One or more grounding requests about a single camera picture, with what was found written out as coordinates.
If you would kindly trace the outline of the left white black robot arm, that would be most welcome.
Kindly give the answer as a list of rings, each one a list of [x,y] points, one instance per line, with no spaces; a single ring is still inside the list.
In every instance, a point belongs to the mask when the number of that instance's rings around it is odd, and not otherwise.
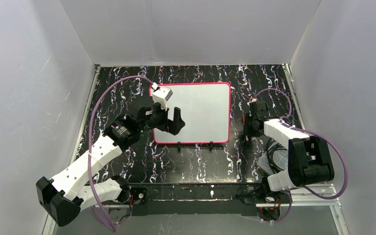
[[[51,177],[40,178],[36,189],[40,205],[60,226],[70,224],[86,208],[105,201],[118,201],[132,206],[134,201],[143,202],[138,197],[144,191],[132,189],[127,180],[113,176],[102,183],[94,183],[93,176],[107,163],[123,154],[140,140],[143,131],[158,129],[177,135],[185,126],[181,109],[174,107],[173,118],[168,118],[168,109],[160,103],[141,107],[137,117],[120,115],[102,132],[88,151],[82,154],[66,169]]]

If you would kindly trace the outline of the pink framed whiteboard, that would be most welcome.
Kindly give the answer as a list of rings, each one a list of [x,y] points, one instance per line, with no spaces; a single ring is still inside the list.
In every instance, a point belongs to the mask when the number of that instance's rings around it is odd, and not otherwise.
[[[160,84],[172,95],[167,101],[169,119],[181,110],[185,126],[177,135],[153,130],[158,144],[226,143],[230,139],[231,85],[227,82]]]

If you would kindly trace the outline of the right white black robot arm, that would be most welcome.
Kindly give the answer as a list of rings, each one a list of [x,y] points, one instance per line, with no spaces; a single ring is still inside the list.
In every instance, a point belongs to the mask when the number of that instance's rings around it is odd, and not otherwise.
[[[267,136],[287,151],[284,170],[267,177],[265,183],[271,191],[300,188],[334,179],[334,168],[326,141],[287,127],[269,116],[264,101],[253,99],[250,111],[244,117],[243,133],[247,137]]]

